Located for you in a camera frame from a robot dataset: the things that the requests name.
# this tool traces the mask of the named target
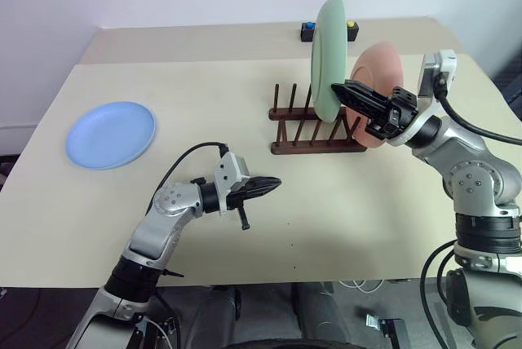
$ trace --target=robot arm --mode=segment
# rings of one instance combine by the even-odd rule
[[[449,315],[467,327],[478,348],[522,346],[522,250],[519,171],[495,157],[478,135],[448,117],[438,118],[438,90],[453,80],[452,51],[425,55],[418,96],[397,87],[382,96],[360,82],[333,84],[339,100],[369,118],[365,130],[413,155],[442,176],[453,199],[462,266],[448,273]]]
[[[168,272],[166,265],[184,227],[203,213],[239,209],[243,229],[247,229],[243,201],[261,197],[281,184],[277,178],[251,178],[245,161],[232,152],[221,157],[214,177],[211,183],[199,178],[157,190],[151,209],[126,244],[107,284],[96,293],[68,349],[139,347],[142,334],[136,325],[148,313],[159,277],[177,275]]]

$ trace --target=beige table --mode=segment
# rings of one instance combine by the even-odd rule
[[[442,45],[451,41],[453,37],[441,39]],[[431,45],[417,46],[429,51]],[[205,48],[196,41],[191,51],[196,47]],[[127,49],[126,57],[132,51],[138,55],[136,49],[138,45]],[[414,159],[407,147],[273,156],[269,144],[276,124],[267,117],[273,85],[281,84],[284,101],[297,82],[296,103],[302,103],[309,60],[238,60],[241,52],[228,50],[234,51],[237,57],[230,58],[235,60],[193,56],[193,62],[122,63],[116,54],[100,64],[84,59],[77,65],[0,193],[0,285],[102,285],[166,169],[186,148],[207,140],[228,143],[246,159],[253,175],[275,175],[283,184],[246,203],[249,231],[241,230],[235,212],[208,214],[190,223],[169,266],[186,277],[162,284],[419,276],[429,253],[454,237],[452,202],[440,176]],[[411,91],[417,86],[420,52],[403,51],[401,56],[405,88]],[[173,57],[167,53],[167,59]],[[86,57],[89,54],[95,51],[91,48]],[[347,62],[351,68],[355,57]],[[462,49],[450,99],[478,126],[522,136],[520,122]],[[154,113],[157,133],[152,145],[142,157],[117,169],[74,166],[64,153],[69,127],[84,112],[113,100],[136,101]],[[494,141],[488,146],[522,169],[520,148]],[[186,181],[208,176],[216,158],[211,148],[195,152],[175,177]]]

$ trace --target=gray floor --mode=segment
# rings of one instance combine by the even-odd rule
[[[241,285],[241,319],[236,325],[236,341],[261,338],[300,338],[301,333],[290,302],[290,284]],[[445,315],[433,280],[428,281],[428,302],[436,323],[443,329],[449,347],[471,348],[469,333]],[[188,327],[197,306],[210,291],[206,287],[166,288],[164,296],[181,315],[182,332]],[[1,345],[2,349],[63,348],[95,294],[94,289],[43,289],[30,322]],[[374,294],[334,284],[334,296],[342,310],[353,344],[368,348],[391,348],[389,340],[365,326],[366,312],[382,318],[406,320],[413,348],[437,348],[418,296],[418,280],[386,281]],[[38,289],[8,289],[0,300],[0,341],[30,314]]]

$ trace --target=blue plate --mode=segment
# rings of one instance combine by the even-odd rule
[[[90,170],[122,166],[147,149],[155,127],[154,116],[141,104],[104,104],[77,120],[65,150],[74,164]]]

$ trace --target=white cable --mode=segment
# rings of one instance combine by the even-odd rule
[[[377,291],[377,289],[379,289],[381,286],[383,286],[384,284],[384,280],[381,280],[377,286],[373,289],[370,289],[370,290],[364,290],[362,289],[362,285],[358,285],[355,281],[353,281],[353,283],[356,285],[357,289],[362,292],[363,294],[372,294],[373,292]]]
[[[355,280],[353,280],[352,282],[355,284],[354,286],[348,285],[348,284],[344,283],[342,280],[339,280],[339,284],[341,284],[343,287],[350,288],[350,289],[355,289],[357,287],[357,283],[355,282]],[[364,284],[366,284],[366,280],[361,281],[359,286],[362,286]]]
[[[158,323],[156,323],[156,322],[155,322],[154,320],[152,320],[152,319],[149,319],[147,316],[144,317],[144,320],[146,320],[148,323],[152,323],[153,325],[155,325],[156,328],[157,328],[158,330],[161,331],[161,334],[163,334],[163,337],[165,337],[166,343],[167,343],[167,345],[169,346],[169,348],[170,348],[170,349],[174,349],[174,348],[172,347],[172,344],[170,343],[169,336],[167,335],[167,333],[165,332],[165,330],[161,328],[161,326],[160,326]]]

